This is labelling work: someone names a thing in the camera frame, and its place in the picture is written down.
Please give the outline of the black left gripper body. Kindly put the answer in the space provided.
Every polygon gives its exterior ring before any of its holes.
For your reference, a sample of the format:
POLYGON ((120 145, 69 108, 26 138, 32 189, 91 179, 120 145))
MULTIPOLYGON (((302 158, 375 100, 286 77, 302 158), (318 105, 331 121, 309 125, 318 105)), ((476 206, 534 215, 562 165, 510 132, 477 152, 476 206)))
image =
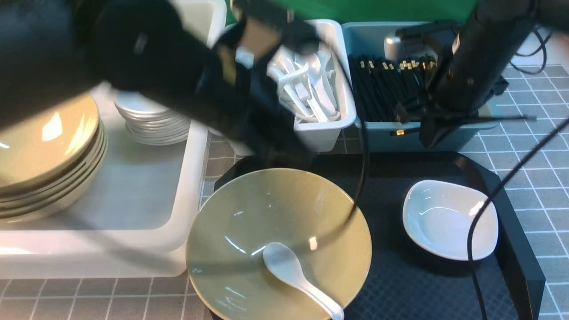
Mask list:
POLYGON ((282 36, 252 19, 222 34, 209 67, 214 115, 210 127, 245 144, 268 164, 307 167, 314 152, 293 129, 293 114, 280 103, 268 63, 282 36))

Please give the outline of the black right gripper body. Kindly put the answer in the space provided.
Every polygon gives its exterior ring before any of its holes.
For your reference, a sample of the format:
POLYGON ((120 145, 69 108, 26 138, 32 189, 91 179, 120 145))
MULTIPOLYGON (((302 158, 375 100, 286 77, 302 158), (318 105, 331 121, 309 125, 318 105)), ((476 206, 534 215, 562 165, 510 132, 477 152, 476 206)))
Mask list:
POLYGON ((394 136, 418 133, 425 148, 437 146, 453 131, 464 125, 477 125, 504 120, 504 117, 482 116, 480 112, 451 112, 441 108, 428 92, 432 82, 438 79, 433 73, 424 76, 425 82, 416 95, 400 100, 393 107, 396 121, 401 124, 419 122, 415 129, 396 129, 394 136))

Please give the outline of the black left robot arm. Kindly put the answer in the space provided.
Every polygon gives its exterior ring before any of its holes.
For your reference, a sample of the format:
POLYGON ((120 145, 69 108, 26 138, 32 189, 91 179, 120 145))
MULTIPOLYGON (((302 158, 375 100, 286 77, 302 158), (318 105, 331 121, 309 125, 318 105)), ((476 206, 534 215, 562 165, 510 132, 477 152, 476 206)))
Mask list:
POLYGON ((3 0, 1 128, 108 82, 245 144, 268 164, 309 165, 268 63, 314 53, 315 27, 270 0, 236 0, 238 22, 208 47, 170 0, 3 0))

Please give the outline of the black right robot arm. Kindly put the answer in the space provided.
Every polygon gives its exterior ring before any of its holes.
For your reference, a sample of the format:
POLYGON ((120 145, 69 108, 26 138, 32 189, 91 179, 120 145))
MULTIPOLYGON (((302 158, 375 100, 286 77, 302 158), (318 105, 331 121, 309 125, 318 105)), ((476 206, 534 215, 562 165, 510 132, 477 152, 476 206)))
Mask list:
POLYGON ((479 0, 462 27, 451 21, 396 30, 402 48, 430 48, 436 67, 424 91, 397 103, 397 120, 419 122, 419 140, 433 148, 463 125, 527 120, 484 117, 478 110, 506 89, 501 75, 536 25, 568 32, 566 0, 479 0))

